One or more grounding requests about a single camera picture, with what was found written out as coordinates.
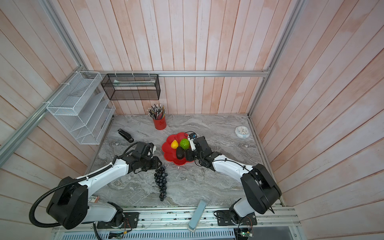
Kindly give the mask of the yellow fake pear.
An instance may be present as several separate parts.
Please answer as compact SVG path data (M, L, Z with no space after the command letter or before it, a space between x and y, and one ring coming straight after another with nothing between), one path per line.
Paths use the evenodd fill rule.
M178 147L179 147L179 142L177 140L173 140L171 143L171 148L176 150Z

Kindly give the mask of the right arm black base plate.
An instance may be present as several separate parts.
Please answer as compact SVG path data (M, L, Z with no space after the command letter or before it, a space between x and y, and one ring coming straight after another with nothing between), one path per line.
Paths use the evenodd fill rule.
M239 215L236 210L242 208L246 208L246 211L252 210L246 216ZM253 226L257 225L257 219L253 208L249 205L246 199L238 199L235 203L233 203L228 210L217 210L214 212L214 216L217 218L217 222L219 226L238 226L238 228L242 225Z

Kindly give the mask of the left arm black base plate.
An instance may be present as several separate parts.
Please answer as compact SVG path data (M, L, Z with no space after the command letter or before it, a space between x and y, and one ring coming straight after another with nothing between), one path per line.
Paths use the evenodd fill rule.
M124 212L124 210L117 204L113 202L108 202L108 204L113 206L117 212L111 221L98 222L98 229L122 229L124 227L131 230L137 228L140 215L139 212Z

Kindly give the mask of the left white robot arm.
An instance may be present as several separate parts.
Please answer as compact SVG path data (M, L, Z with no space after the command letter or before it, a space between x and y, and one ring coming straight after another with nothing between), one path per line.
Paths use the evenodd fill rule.
M124 224L124 211L115 203L91 203L90 197L99 189L129 173L156 170L162 162L154 156L153 143L136 142L111 163L88 175L62 179L48 204L47 213L59 225L70 230L80 224L105 222L113 228Z

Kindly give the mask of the dark fake avocado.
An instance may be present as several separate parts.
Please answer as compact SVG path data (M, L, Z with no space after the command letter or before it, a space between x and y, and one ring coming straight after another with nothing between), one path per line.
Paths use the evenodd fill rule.
M182 160L185 157L185 150L182 147L177 147L176 157L178 160Z

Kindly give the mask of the dark fake grape bunch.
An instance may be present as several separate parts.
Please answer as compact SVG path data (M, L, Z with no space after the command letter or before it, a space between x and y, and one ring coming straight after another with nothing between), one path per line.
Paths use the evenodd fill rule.
M155 183L159 187L160 201L164 201L167 197L167 176L168 173L165 166L160 166L154 174Z

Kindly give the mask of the green bumpy fake fruit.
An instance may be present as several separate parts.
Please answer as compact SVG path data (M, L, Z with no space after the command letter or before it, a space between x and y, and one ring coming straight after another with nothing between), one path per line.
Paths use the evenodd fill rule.
M182 139L179 143L179 146L183 149L183 150L187 150L191 147L190 145L190 142L188 139Z

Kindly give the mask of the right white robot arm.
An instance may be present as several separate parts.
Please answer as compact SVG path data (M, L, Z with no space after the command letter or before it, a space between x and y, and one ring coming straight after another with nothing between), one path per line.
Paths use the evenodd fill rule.
M199 166L225 174L243 186L246 197L231 205L224 216L237 221L249 214L257 212L263 215L273 209L272 205L282 196L282 192L264 165L241 164L214 152L204 136L190 134L187 139L191 146L186 153L187 161L197 160Z

